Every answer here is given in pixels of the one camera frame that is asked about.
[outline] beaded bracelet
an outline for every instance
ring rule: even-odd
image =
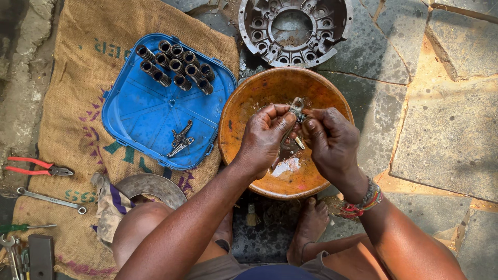
[[[341,213],[339,215],[344,218],[360,217],[365,211],[370,210],[382,201],[384,194],[380,190],[380,187],[375,184],[370,177],[367,176],[367,178],[369,180],[369,189],[367,195],[363,198],[362,203],[351,204],[344,200],[344,205],[341,207]]]

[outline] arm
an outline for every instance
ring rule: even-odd
[[[185,276],[239,196],[266,174],[277,157],[280,140],[296,120],[293,113],[286,113],[288,110],[288,105],[271,104],[253,115],[232,163],[140,243],[116,280],[176,280]]]
[[[345,200],[361,203],[368,180],[357,164],[359,130],[335,108],[305,113],[309,117],[303,134],[320,174],[344,194]],[[360,220],[394,279],[466,279],[451,252],[422,232],[387,198]]]

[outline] blue plastic lid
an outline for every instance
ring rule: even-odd
[[[135,53],[136,46],[143,44],[155,54],[162,40],[181,45],[185,51],[194,52],[200,64],[211,66],[216,76],[211,82],[212,94],[205,95],[194,82],[189,91],[173,82],[164,87],[140,69],[143,60]],[[173,71],[156,67],[171,79],[175,76]],[[223,106],[236,84],[234,75],[220,60],[197,52],[174,36],[152,33],[138,40],[112,89],[104,93],[102,122],[119,143],[157,159],[160,165],[191,169],[211,152]],[[179,133],[189,120],[193,124],[186,137],[193,137],[194,142],[173,157],[166,156],[174,149],[171,130]]]

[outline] jute sack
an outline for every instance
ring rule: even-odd
[[[137,173],[171,178],[191,197],[218,171],[215,146],[196,168],[175,171],[124,147],[105,131],[101,121],[104,90],[116,80],[129,49],[142,36],[173,34],[185,44],[223,61],[238,78],[239,55],[232,37],[160,0],[66,0],[61,12],[54,52],[55,66],[43,104],[38,147],[40,159],[75,171],[73,176],[33,176],[29,190],[82,204],[76,209],[20,197],[14,223],[57,224],[55,228],[15,232],[23,241],[30,234],[54,237],[57,272],[76,279],[113,279],[117,268],[111,253],[96,239],[97,190],[90,183],[95,172],[111,183]],[[5,250],[0,260],[6,262]]]

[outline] red handle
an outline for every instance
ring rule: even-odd
[[[17,168],[17,167],[12,167],[12,166],[7,166],[5,170],[12,170],[14,172],[26,174],[26,175],[49,175],[52,176],[52,174],[48,173],[48,170],[26,170],[22,168]]]
[[[50,168],[52,165],[54,165],[53,163],[44,163],[41,160],[37,160],[37,159],[34,159],[34,158],[30,158],[30,157],[9,156],[7,159],[8,160],[16,160],[16,161],[29,161],[29,162],[33,162],[34,164],[40,165],[41,167],[45,167],[47,169]]]

